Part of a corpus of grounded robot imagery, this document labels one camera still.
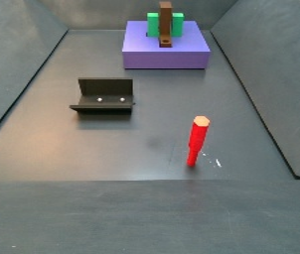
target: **brown block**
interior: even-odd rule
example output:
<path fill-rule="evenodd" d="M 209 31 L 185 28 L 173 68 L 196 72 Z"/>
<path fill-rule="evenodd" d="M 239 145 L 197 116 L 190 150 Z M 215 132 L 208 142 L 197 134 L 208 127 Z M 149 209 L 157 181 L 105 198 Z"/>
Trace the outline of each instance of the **brown block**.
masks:
<path fill-rule="evenodd" d="M 172 48 L 172 19 L 173 6 L 172 2 L 160 2 L 160 47 Z"/>

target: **purple block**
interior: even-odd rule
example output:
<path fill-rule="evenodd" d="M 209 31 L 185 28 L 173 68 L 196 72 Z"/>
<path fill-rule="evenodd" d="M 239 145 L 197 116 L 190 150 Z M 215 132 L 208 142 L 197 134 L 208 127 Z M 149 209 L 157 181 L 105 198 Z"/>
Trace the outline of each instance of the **purple block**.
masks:
<path fill-rule="evenodd" d="M 146 21 L 129 21 L 123 40 L 125 68 L 207 68 L 211 49 L 196 21 L 185 21 L 184 36 L 173 48 L 160 48 L 158 38 L 146 37 Z"/>

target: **gray floor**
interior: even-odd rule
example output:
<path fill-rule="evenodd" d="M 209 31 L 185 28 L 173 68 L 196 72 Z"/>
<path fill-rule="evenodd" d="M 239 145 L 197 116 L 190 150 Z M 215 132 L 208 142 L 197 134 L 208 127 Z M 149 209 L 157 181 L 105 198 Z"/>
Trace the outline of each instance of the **gray floor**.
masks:
<path fill-rule="evenodd" d="M 123 31 L 70 31 L 0 126 L 0 181 L 292 180 L 209 32 L 208 70 L 125 70 Z M 134 78 L 132 117 L 83 116 L 79 77 Z M 186 168 L 196 115 L 212 127 Z"/>
<path fill-rule="evenodd" d="M 300 254 L 300 182 L 0 184 L 0 253 Z"/>

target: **black metal bracket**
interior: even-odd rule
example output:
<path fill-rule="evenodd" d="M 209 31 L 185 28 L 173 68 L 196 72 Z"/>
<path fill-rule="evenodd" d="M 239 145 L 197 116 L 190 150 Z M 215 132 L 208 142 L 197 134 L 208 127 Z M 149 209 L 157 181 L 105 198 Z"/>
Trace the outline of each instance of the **black metal bracket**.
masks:
<path fill-rule="evenodd" d="M 134 105 L 132 78 L 89 78 L 78 79 L 81 100 L 71 109 L 79 113 L 97 111 L 130 111 Z"/>

